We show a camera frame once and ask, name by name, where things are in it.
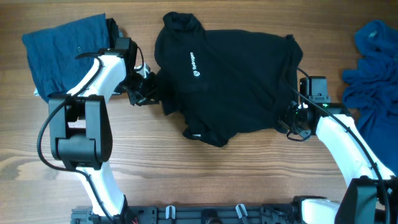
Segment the blue polo shirt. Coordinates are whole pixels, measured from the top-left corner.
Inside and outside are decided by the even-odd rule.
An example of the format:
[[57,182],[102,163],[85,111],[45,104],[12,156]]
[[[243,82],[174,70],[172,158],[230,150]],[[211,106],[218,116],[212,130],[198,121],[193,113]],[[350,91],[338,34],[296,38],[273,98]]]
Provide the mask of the blue polo shirt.
[[343,104],[359,110],[357,129],[380,161],[397,174],[397,30],[383,21],[354,35],[362,58],[343,71]]

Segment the black polo shirt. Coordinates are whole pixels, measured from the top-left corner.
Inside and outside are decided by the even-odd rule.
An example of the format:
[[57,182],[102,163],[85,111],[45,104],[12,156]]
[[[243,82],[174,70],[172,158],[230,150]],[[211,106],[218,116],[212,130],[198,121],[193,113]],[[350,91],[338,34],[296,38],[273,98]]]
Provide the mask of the black polo shirt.
[[185,119],[183,135],[216,147],[239,133],[275,129],[297,96],[303,52],[292,35],[206,30],[193,15],[169,12],[155,42],[165,114]]

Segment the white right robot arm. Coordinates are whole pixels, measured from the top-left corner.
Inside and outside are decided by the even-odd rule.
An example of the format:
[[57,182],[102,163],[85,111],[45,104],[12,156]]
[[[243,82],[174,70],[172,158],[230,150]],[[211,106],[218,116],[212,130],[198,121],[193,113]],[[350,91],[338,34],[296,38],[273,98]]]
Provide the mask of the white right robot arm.
[[292,101],[279,123],[301,141],[316,136],[347,185],[340,202],[297,197],[299,223],[397,223],[397,176],[373,153],[343,105]]

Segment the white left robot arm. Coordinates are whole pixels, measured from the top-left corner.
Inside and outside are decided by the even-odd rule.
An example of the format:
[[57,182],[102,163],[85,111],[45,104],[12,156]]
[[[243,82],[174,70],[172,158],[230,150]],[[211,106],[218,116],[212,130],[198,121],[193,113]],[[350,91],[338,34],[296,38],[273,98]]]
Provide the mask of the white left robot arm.
[[130,104],[153,103],[154,74],[144,63],[137,67],[136,57],[136,50],[121,49],[76,56],[93,64],[71,90],[50,99],[49,116],[42,126],[50,130],[51,153],[62,162],[60,170],[77,175],[83,184],[91,200],[86,211],[86,221],[91,223],[127,223],[132,219],[109,164],[113,135],[106,104],[118,85],[127,91]]

